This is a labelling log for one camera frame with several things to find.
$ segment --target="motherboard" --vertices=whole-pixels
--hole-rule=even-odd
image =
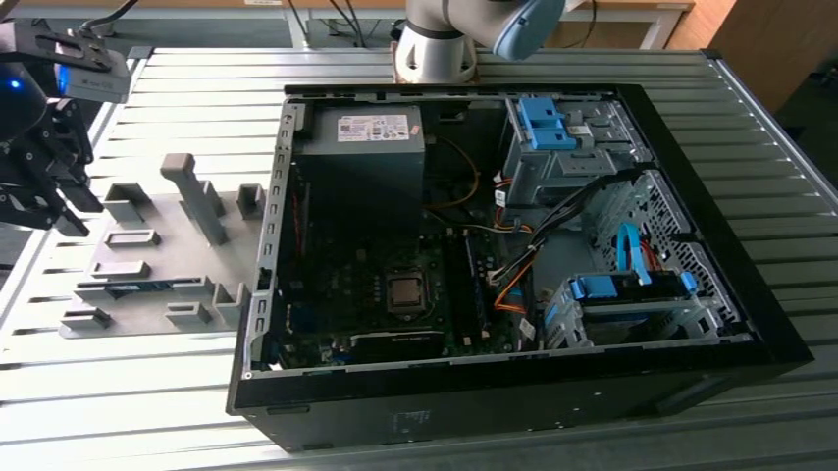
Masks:
[[[469,231],[356,247],[312,237],[289,283],[288,366],[512,351],[512,319],[489,310],[481,282],[495,257],[492,237]]]

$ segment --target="metal slotted table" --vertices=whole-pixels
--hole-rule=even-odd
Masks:
[[[137,49],[133,94],[92,130],[93,191],[194,154],[217,191],[267,184],[283,86],[388,82],[385,51]],[[838,198],[722,61],[691,52],[553,51],[480,58],[487,82],[640,83],[792,317],[815,361],[674,417],[289,456],[224,412],[235,333],[65,340],[58,319],[102,224],[34,233],[0,296],[4,469],[835,469]]]

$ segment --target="gray plastic block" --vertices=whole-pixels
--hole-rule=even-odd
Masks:
[[[152,267],[142,260],[133,262],[101,262],[93,266],[89,275],[93,278],[106,280],[144,279],[148,278],[150,271]]]
[[[172,285],[174,292],[182,297],[209,297],[215,292],[215,285],[209,277],[201,277],[197,283],[177,283]]]
[[[61,324],[70,330],[102,330],[109,325],[109,316],[97,307],[80,307],[64,313]]]
[[[138,183],[114,183],[104,196],[102,206],[118,223],[142,222],[137,210],[141,204],[150,204],[150,199]]]
[[[113,295],[104,288],[76,288],[73,293],[82,301],[96,303],[98,301],[113,301]]]
[[[580,126],[584,122],[581,110],[572,110],[565,115],[567,126]]]
[[[193,170],[192,154],[168,154],[160,167],[160,174],[174,183],[182,203],[204,237],[212,245],[221,245],[228,239],[217,217],[219,196],[215,190],[206,194],[205,188],[206,186],[212,188],[212,185],[200,184]]]
[[[193,326],[194,324],[206,324],[212,317],[204,309],[200,302],[170,302],[166,304],[169,312],[166,319],[176,326]]]
[[[110,248],[150,247],[160,244],[160,235],[153,229],[110,231],[104,236],[104,245]]]
[[[236,205],[244,219],[261,219],[264,215],[264,189],[260,184],[239,186]]]
[[[249,289],[244,283],[239,284],[236,298],[232,299],[224,285],[215,285],[215,295],[212,296],[212,307],[224,319],[228,326],[236,326],[239,320],[249,308]]]

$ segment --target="wooden cabinet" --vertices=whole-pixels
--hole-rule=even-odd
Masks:
[[[775,112],[838,48],[838,1],[696,0],[667,48],[718,49]]]

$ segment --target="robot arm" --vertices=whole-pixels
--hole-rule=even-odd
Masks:
[[[0,3],[1,11],[16,3]],[[68,202],[84,212],[104,208],[88,188],[93,151],[72,97],[124,102],[129,85],[124,59],[90,33],[0,23],[1,223],[88,233]]]
[[[469,80],[468,39],[504,59],[525,59],[563,12],[564,0],[408,0],[396,49],[399,76],[416,83]]]

